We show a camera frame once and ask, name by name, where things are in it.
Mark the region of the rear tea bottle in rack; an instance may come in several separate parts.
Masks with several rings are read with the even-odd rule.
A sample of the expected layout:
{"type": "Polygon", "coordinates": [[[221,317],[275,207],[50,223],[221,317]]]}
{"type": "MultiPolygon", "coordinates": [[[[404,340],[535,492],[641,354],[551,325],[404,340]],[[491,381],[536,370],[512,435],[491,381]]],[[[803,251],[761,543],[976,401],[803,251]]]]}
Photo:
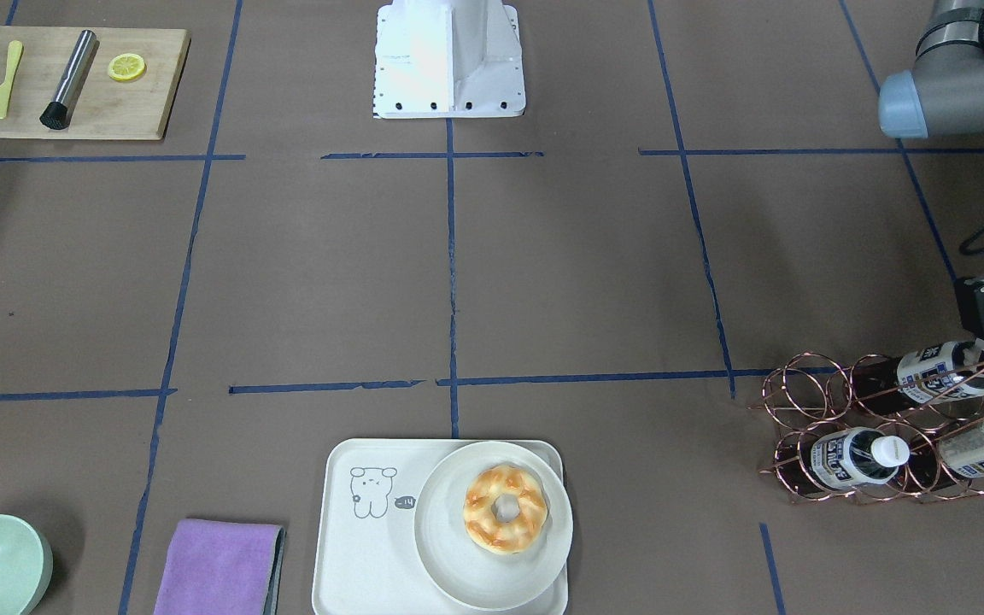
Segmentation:
{"type": "Polygon", "coordinates": [[[915,443],[907,467],[907,483],[917,489],[940,490],[984,478],[984,418],[932,445],[915,443]]]}

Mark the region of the tea bottle in rack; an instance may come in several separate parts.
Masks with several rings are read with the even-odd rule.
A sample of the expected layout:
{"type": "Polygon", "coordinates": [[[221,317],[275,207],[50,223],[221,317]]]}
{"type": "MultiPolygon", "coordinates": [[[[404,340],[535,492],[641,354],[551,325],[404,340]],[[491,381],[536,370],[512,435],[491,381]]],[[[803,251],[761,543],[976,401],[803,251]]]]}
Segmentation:
{"type": "Polygon", "coordinates": [[[901,436],[854,427],[828,435],[794,437],[778,449],[776,472],[798,497],[816,499],[886,485],[911,454],[901,436]]]}
{"type": "Polygon", "coordinates": [[[907,467],[907,483],[917,489],[940,490],[984,478],[984,418],[932,445],[915,443],[907,467]]]}

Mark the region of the wooden cutting board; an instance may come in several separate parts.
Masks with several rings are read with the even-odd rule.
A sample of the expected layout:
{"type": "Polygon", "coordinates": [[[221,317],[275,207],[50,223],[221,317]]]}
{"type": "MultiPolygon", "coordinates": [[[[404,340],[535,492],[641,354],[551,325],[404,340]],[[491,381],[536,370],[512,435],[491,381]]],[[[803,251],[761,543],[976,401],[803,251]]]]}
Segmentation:
{"type": "Polygon", "coordinates": [[[191,35],[0,26],[0,138],[157,141],[191,35]]]}

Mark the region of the lemon slice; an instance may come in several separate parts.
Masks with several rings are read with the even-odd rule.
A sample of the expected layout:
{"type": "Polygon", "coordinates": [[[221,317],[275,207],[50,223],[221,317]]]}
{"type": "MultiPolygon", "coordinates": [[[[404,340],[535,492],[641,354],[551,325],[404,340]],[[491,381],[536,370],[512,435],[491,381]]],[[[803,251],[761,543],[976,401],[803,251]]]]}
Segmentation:
{"type": "Polygon", "coordinates": [[[136,52],[122,52],[109,60],[107,77],[116,82],[132,82],[147,71],[147,60],[136,52]]]}

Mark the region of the tea bottle white cap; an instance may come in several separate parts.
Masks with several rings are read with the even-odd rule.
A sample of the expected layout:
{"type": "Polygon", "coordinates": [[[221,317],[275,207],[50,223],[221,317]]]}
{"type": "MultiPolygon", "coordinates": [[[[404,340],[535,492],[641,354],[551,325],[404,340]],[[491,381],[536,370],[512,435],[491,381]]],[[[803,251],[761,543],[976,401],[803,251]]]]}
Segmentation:
{"type": "Polygon", "coordinates": [[[866,360],[852,369],[852,392],[860,405],[879,416],[942,402],[984,396],[981,353],[972,342],[952,340],[899,357],[866,360]]]}

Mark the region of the front tea bottle in rack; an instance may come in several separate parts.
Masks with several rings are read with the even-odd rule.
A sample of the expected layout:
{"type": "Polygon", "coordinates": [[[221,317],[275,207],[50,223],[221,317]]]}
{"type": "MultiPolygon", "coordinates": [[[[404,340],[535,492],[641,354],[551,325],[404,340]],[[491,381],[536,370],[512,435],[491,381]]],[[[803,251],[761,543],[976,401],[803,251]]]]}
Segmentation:
{"type": "Polygon", "coordinates": [[[828,435],[794,437],[778,449],[776,472],[798,497],[816,499],[886,485],[911,454],[901,436],[854,427],[828,435]]]}

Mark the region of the cream serving tray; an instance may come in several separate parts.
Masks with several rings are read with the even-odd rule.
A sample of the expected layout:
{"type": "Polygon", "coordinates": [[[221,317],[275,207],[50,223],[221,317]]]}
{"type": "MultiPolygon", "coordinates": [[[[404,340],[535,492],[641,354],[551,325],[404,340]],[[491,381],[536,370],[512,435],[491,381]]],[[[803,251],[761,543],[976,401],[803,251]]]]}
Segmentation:
{"type": "Polygon", "coordinates": [[[353,437],[325,463],[316,614],[562,614],[573,518],[561,456],[539,440],[353,437]],[[462,500],[489,468],[535,479],[547,520],[504,555],[472,540],[462,500]]]}

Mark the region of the metal muddler black tip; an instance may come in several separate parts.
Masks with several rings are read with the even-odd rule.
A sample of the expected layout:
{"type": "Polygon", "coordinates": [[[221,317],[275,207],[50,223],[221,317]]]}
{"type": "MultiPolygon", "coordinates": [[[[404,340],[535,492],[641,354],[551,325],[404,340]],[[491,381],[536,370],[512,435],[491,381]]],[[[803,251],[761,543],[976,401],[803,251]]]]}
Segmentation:
{"type": "Polygon", "coordinates": [[[40,115],[40,124],[51,130],[63,130],[69,127],[72,109],[77,104],[79,93],[81,93],[87,74],[89,73],[93,59],[97,55],[99,40],[97,33],[92,30],[82,30],[79,33],[77,43],[75,43],[67,65],[61,75],[57,89],[50,100],[50,104],[40,115]]]}

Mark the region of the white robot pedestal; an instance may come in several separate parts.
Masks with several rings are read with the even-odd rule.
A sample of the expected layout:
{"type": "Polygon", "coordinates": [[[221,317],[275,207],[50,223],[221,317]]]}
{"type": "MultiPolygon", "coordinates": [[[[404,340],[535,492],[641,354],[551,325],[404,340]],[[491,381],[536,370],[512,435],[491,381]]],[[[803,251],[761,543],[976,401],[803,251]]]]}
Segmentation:
{"type": "Polygon", "coordinates": [[[522,36],[503,1],[393,1],[376,15],[372,116],[524,115],[522,36]]]}

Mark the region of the cream round plate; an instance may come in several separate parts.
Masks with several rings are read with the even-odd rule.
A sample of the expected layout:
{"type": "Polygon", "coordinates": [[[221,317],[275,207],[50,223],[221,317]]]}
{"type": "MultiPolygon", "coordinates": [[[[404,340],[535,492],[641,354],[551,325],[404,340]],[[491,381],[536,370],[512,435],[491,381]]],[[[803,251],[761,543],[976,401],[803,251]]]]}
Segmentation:
{"type": "Polygon", "coordinates": [[[573,514],[555,464],[523,445],[473,442],[430,472],[413,534],[437,590],[472,610],[506,612],[534,602],[561,575],[573,514]]]}

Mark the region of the glazed donut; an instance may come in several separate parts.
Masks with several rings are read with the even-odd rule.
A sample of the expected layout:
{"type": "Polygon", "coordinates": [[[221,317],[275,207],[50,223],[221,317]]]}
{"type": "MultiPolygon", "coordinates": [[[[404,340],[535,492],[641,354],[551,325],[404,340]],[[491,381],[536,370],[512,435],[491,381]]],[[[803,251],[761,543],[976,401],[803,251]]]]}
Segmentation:
{"type": "Polygon", "coordinates": [[[549,506],[542,486],[529,471],[495,465],[482,471],[462,502],[462,525],[478,548],[495,555],[517,555],[542,537],[549,506]]]}

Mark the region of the purple folded cloth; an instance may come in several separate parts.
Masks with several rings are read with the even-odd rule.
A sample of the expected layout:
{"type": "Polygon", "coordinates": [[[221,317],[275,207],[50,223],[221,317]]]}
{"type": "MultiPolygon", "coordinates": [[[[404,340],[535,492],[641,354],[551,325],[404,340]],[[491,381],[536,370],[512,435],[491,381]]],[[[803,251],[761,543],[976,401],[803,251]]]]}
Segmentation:
{"type": "Polygon", "coordinates": [[[276,614],[285,538],[277,524],[180,520],[155,614],[276,614]]]}

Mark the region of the yellow plastic knife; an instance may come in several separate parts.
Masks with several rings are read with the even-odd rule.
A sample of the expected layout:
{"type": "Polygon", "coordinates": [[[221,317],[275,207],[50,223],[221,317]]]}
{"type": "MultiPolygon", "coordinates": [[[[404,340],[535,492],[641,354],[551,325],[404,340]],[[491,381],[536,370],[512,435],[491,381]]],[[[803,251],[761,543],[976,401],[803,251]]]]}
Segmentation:
{"type": "Polygon", "coordinates": [[[11,40],[5,52],[5,67],[3,82],[0,83],[0,120],[8,117],[15,75],[24,52],[22,40],[11,40]]]}

